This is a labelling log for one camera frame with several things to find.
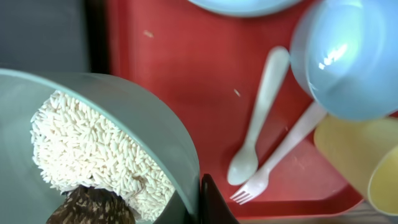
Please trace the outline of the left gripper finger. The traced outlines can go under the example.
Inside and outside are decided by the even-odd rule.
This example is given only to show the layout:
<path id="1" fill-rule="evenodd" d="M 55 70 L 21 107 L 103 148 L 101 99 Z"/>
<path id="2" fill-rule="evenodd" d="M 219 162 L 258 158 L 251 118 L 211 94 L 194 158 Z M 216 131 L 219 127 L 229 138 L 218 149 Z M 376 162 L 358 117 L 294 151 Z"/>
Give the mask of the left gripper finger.
<path id="1" fill-rule="evenodd" d="M 210 174 L 204 174 L 201 179 L 200 195 L 202 224 L 239 224 Z"/>

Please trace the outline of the brown food chunk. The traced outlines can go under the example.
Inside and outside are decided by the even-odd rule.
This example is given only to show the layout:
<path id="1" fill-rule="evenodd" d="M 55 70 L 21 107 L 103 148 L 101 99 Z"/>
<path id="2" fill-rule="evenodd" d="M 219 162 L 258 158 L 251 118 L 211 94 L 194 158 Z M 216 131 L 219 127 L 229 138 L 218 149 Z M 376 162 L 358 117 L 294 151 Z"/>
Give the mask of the brown food chunk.
<path id="1" fill-rule="evenodd" d="M 125 201 L 112 191 L 78 186 L 64 192 L 64 202 L 46 224 L 135 224 Z"/>

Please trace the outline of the white rice pile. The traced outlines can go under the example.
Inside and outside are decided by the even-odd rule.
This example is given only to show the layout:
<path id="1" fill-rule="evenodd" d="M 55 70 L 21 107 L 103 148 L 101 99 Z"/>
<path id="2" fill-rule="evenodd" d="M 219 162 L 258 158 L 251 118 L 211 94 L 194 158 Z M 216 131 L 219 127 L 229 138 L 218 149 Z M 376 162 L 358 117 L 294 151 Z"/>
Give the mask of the white rice pile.
<path id="1" fill-rule="evenodd" d="M 175 192 L 173 184 L 144 147 L 108 118 L 57 90 L 30 122 L 32 160 L 51 188 L 108 190 L 138 221 L 160 217 Z"/>

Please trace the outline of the yellow plastic cup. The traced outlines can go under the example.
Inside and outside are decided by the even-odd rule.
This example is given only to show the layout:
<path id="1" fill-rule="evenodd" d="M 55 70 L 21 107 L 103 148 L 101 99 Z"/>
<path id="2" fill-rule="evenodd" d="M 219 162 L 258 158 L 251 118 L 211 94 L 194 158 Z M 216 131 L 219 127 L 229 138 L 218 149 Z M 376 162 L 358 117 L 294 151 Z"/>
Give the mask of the yellow plastic cup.
<path id="1" fill-rule="evenodd" d="M 397 118 L 353 122 L 328 116 L 314 143 L 377 211 L 397 215 Z"/>

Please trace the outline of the green bowl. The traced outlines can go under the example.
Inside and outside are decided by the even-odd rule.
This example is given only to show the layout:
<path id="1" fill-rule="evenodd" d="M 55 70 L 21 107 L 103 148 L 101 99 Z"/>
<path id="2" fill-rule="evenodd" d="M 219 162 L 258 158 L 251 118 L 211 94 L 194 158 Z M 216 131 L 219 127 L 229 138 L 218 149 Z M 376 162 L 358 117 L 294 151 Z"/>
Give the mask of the green bowl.
<path id="1" fill-rule="evenodd" d="M 136 139 L 175 186 L 159 223 L 200 221 L 197 151 L 176 114 L 128 80 L 94 73 L 1 70 L 1 222 L 45 223 L 63 202 L 32 160 L 30 119 L 61 90 L 86 103 Z"/>

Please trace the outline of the light blue bowl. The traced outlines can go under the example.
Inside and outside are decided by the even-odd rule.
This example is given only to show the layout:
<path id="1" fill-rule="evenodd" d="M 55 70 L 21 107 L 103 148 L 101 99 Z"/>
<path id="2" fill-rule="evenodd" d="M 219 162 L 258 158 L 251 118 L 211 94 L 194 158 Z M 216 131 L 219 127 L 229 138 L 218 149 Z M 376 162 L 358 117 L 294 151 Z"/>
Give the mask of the light blue bowl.
<path id="1" fill-rule="evenodd" d="M 298 84 L 333 116 L 397 112 L 397 0 L 315 1 L 295 28 L 290 60 Z"/>

